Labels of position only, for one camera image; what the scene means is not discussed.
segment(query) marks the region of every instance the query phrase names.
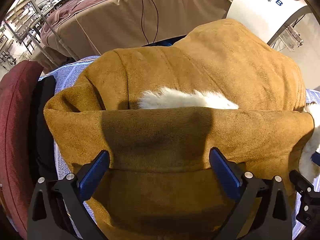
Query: white fur trim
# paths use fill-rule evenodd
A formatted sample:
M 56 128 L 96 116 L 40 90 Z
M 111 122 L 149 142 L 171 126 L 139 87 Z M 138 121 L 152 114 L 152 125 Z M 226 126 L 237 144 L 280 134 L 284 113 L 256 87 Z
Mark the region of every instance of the white fur trim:
M 299 172 L 311 183 L 320 174 L 320 167 L 312 162 L 311 156 L 320 150 L 320 105 L 307 104 L 304 112 L 311 114 L 314 130 L 311 138 L 304 146 L 299 160 Z
M 139 99 L 139 107 L 142 109 L 176 108 L 187 106 L 204 106 L 215 109 L 238 109 L 238 105 L 226 99 L 217 92 L 199 92 L 192 94 L 161 87 L 159 92 L 145 91 Z

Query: red cushion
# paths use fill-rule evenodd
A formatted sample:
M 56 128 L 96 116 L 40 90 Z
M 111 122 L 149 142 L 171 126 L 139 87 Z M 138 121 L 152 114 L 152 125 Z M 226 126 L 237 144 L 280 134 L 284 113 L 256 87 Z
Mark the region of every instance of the red cushion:
M 24 60 L 0 81 L 0 181 L 12 220 L 24 239 L 33 192 L 27 144 L 30 101 L 42 69 L 39 63 Z

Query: blue patterned bedsheet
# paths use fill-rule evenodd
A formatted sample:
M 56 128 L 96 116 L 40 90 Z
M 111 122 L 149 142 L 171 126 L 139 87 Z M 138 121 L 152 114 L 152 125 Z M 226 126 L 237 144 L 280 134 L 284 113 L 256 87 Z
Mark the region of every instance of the blue patterned bedsheet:
M 58 93 L 59 91 L 73 86 L 73 84 L 76 82 L 79 74 L 92 62 L 94 62 L 99 56 L 92 56 L 92 57 L 86 57 L 78 62 L 67 64 L 65 66 L 62 66 L 47 75 L 42 76 L 39 80 L 42 78 L 53 75 L 56 79 L 56 89 L 55 89 L 55 94 Z M 320 104 L 320 92 L 315 91 L 315 90 L 309 90 L 307 89 L 307 98 L 306 102 L 311 103 L 311 102 L 316 102 Z M 63 179 L 68 173 L 70 173 L 70 170 L 63 160 L 61 153 L 59 151 L 58 145 L 56 142 L 54 142 L 54 158 L 56 162 L 56 169 L 58 173 L 58 179 Z M 316 178 L 313 182 L 313 185 L 315 187 L 315 191 L 320 190 L 320 176 Z M 94 221 L 94 214 L 92 209 L 87 205 L 87 203 L 84 203 L 85 208 L 87 209 L 88 213 L 92 217 Z M 300 208 L 300 194 L 297 193 L 297 200 L 296 200 L 296 205 L 295 205 L 295 212 L 293 214 L 292 220 L 294 224 L 294 228 L 292 231 L 292 239 L 296 238 L 297 235 L 304 229 L 304 226 L 298 222 L 295 217 L 297 213 L 299 212 Z

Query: blue gripper pad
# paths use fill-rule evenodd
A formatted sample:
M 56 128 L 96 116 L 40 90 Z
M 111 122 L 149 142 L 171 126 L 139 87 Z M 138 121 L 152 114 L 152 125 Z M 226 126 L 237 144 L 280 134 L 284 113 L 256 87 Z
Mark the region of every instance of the blue gripper pad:
M 318 152 L 315 152 L 312 157 L 311 157 L 311 160 L 317 164 L 318 166 L 320 166 L 320 153 Z
M 109 169 L 109 163 L 109 153 L 107 151 L 101 151 L 91 164 L 86 164 L 91 165 L 91 167 L 78 186 L 80 201 L 86 201 L 91 198 L 103 175 Z
M 233 173 L 229 163 L 218 148 L 212 148 L 209 154 L 211 168 L 216 173 L 227 196 L 235 201 L 241 198 L 242 181 Z

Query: metal screw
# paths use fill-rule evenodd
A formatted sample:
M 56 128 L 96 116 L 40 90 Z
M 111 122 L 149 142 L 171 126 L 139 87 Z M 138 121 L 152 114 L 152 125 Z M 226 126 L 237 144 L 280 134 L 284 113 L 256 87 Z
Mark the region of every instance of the metal screw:
M 43 182 L 44 182 L 44 177 L 39 178 L 39 179 L 38 179 L 38 182 L 39 182 L 39 183 L 43 183 Z
M 275 180 L 276 180 L 277 182 L 281 182 L 281 181 L 282 181 L 282 178 L 281 178 L 280 176 L 275 176 Z
M 72 180 L 74 177 L 75 175 L 73 173 L 69 173 L 66 178 L 67 180 Z
M 247 179 L 251 179 L 253 177 L 253 174 L 249 171 L 247 171 L 244 175 Z

